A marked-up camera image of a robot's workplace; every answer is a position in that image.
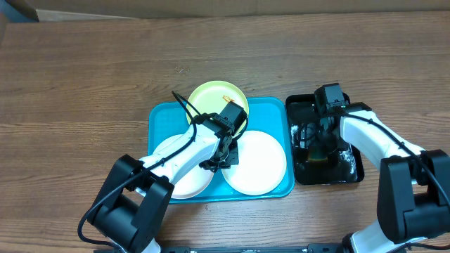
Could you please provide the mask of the green yellow scrubbing sponge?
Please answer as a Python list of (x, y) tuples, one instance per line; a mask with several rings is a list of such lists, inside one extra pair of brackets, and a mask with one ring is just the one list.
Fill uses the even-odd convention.
[(328, 151), (326, 147), (317, 145), (309, 146), (307, 153), (307, 161), (315, 163), (327, 163)]

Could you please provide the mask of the light green round plate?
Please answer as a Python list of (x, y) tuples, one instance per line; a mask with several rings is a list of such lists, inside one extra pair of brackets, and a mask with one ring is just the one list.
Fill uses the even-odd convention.
[(221, 114), (233, 102), (249, 116), (249, 103), (244, 93), (235, 85), (225, 81), (210, 81), (201, 84), (189, 96), (188, 102), (200, 113)]

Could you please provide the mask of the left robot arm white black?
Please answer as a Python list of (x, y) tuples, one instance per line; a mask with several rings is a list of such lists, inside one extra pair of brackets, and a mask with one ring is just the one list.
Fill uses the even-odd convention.
[(176, 183), (195, 167), (216, 172), (237, 164), (233, 135), (247, 120), (246, 114), (228, 112), (197, 115), (188, 131), (160, 153), (139, 160), (121, 156), (81, 218), (79, 238), (114, 252), (154, 247)]

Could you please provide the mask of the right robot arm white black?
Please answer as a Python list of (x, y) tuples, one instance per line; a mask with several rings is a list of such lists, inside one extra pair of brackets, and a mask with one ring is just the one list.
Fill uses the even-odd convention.
[(449, 156), (426, 151), (385, 126), (363, 103), (315, 102), (297, 113), (294, 140), (302, 167), (325, 172), (357, 149), (378, 169), (377, 218), (345, 236), (337, 252), (436, 249), (425, 239), (449, 232)]

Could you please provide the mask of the black rectangular wash tray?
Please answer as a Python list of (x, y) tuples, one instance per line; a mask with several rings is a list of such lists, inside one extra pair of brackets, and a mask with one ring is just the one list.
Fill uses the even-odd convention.
[(319, 117), (314, 104), (313, 94), (291, 95), (285, 101), (295, 180), (302, 185), (357, 183), (362, 181), (364, 179), (364, 167), (361, 153), (348, 143), (340, 143), (338, 154), (329, 157), (327, 163), (308, 162), (306, 158), (297, 158), (298, 122), (305, 117)]

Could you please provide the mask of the teal plastic serving tray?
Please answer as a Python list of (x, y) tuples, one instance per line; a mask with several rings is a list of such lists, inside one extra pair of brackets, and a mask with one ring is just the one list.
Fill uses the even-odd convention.
[[(285, 197), (295, 185), (293, 157), (290, 143), (290, 129), (283, 102), (274, 97), (249, 98), (250, 116), (248, 130), (263, 131), (274, 137), (283, 147), (287, 159), (287, 169), (283, 180), (269, 193), (263, 195), (244, 195), (226, 182), (222, 173), (218, 171), (212, 181), (200, 194), (177, 200), (172, 198), (172, 204), (188, 204), (198, 202), (243, 201), (266, 198)], [(188, 129), (186, 113), (177, 102), (166, 102), (156, 105), (148, 118), (148, 154), (151, 155), (156, 147), (165, 139), (183, 134)]]

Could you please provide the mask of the white plate with ketchup left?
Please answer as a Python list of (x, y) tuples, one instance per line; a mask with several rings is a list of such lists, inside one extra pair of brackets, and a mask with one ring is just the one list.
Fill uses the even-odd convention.
[[(164, 150), (167, 146), (171, 145), (182, 134), (171, 136), (161, 142), (153, 151), (158, 153)], [(154, 174), (158, 176), (169, 177), (171, 173), (170, 169), (157, 169)], [(172, 192), (172, 199), (185, 200), (200, 194), (210, 184), (214, 174), (211, 171), (204, 170), (198, 165), (190, 170), (183, 178), (181, 178), (176, 184), (174, 184), (174, 190)]]

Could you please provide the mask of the cardboard sheet at back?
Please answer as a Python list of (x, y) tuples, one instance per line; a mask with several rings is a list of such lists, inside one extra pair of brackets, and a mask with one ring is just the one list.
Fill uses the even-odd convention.
[(449, 0), (24, 0), (2, 1), (27, 18), (39, 11), (122, 18), (447, 11)]

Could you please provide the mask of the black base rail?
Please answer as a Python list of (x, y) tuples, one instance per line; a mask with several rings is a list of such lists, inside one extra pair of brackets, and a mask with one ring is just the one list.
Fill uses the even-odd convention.
[(350, 252), (340, 243), (311, 243), (294, 247), (163, 247), (162, 253), (345, 253)]

